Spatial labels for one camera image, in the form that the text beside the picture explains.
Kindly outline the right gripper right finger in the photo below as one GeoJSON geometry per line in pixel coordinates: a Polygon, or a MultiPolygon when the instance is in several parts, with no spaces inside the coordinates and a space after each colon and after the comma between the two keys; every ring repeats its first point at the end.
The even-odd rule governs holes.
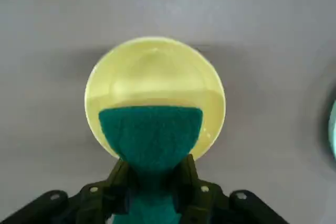
{"type": "Polygon", "coordinates": [[[226,196],[219,185],[199,179],[191,154],[174,168],[170,190],[179,223],[287,223],[254,193],[235,190],[226,196]]]}

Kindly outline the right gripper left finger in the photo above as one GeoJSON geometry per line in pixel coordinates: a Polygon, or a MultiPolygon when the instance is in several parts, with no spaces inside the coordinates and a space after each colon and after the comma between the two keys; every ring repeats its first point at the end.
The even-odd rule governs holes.
{"type": "Polygon", "coordinates": [[[50,190],[1,223],[106,223],[112,215],[129,213],[136,186],[134,170],[120,159],[107,179],[85,185],[72,197],[50,190]]]}

